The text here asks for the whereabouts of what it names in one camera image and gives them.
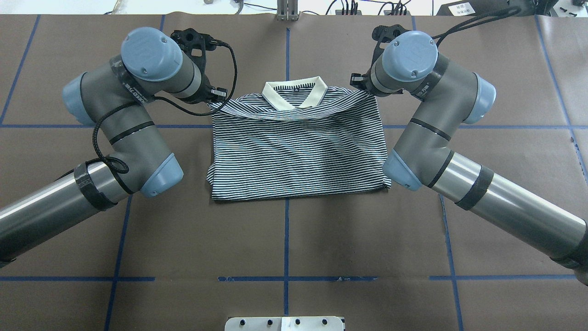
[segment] white label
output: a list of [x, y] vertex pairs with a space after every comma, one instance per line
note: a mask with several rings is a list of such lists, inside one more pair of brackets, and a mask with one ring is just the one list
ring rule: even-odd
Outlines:
[[474, 14], [476, 11], [472, 8], [472, 5], [469, 2], [464, 2], [463, 4], [453, 5], [448, 7], [451, 11], [453, 16], [464, 16]]

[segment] horizontal blue line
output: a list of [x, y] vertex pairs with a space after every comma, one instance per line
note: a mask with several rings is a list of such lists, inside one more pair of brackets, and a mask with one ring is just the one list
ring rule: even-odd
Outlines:
[[[211, 129], [212, 124], [158, 124], [160, 129]], [[385, 124], [384, 129], [404, 129], [406, 125]], [[0, 124], [0, 128], [86, 128], [82, 124]], [[588, 125], [460, 125], [460, 129], [588, 130]]]
[[219, 282], [371, 282], [376, 276], [238, 276], [218, 277]]
[[[112, 282], [113, 277], [1, 276], [0, 282]], [[119, 282], [154, 282], [155, 277], [119, 277]]]
[[[455, 276], [457, 280], [558, 280], [576, 279], [572, 274], [494, 274], [482, 276]], [[429, 280], [451, 280], [451, 276], [429, 276]]]

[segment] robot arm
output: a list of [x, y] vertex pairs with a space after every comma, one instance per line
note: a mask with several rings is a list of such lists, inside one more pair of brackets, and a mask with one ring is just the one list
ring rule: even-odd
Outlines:
[[494, 86], [438, 53], [424, 32], [388, 29], [380, 32], [395, 30], [395, 38], [366, 74], [352, 75], [351, 84], [382, 97], [404, 89], [422, 103], [384, 163], [384, 173], [409, 190], [426, 185], [443, 194], [574, 269], [588, 285], [584, 220], [448, 147], [461, 123], [473, 124], [490, 110]]
[[[143, 104], [159, 91], [190, 104], [224, 100], [226, 90], [212, 87], [204, 74], [205, 51], [217, 45], [225, 44], [193, 29], [175, 31], [170, 38], [154, 28], [138, 28], [125, 38], [120, 55], [64, 88], [68, 111], [85, 125], [101, 121], [115, 152], [107, 163], [81, 163], [73, 173], [1, 209], [0, 267], [136, 191], [154, 197], [182, 179], [180, 165]], [[191, 56], [193, 48], [202, 56]], [[115, 109], [121, 111], [108, 115]], [[123, 164], [128, 169], [117, 170]]]

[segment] black and white striped fabric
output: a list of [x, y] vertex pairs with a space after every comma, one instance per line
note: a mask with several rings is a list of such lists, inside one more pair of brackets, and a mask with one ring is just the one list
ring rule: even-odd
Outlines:
[[[210, 104], [211, 109], [220, 103]], [[212, 117], [214, 200], [354, 193], [390, 187], [376, 98], [320, 77], [268, 82]]]

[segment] blue joint cap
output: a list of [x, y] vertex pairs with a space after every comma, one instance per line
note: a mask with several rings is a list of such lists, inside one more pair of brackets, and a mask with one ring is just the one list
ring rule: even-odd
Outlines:
[[64, 86], [61, 91], [61, 98], [64, 101], [65, 108], [68, 109], [69, 113], [72, 114], [78, 122], [83, 125], [96, 125], [94, 121], [88, 115], [86, 108], [82, 102], [82, 77], [86, 73], [84, 72], [71, 82]]
[[155, 197], [168, 188], [178, 184], [183, 177], [182, 168], [176, 160], [175, 155], [170, 154], [165, 161], [141, 187], [141, 193], [147, 198]]
[[392, 150], [384, 162], [383, 169], [386, 176], [411, 191], [418, 190], [422, 185], [395, 150]]
[[183, 61], [182, 50], [175, 41], [150, 27], [134, 29], [126, 36], [121, 57], [131, 74], [150, 82], [172, 78]]
[[476, 96], [476, 102], [470, 115], [463, 121], [466, 124], [474, 124], [486, 115], [486, 113], [492, 108], [494, 100], [496, 99], [496, 89], [494, 85], [487, 82], [480, 75], [476, 74], [478, 79], [478, 92]]
[[437, 63], [437, 45], [422, 31], [408, 31], [396, 37], [382, 54], [388, 76], [401, 82], [427, 77]]

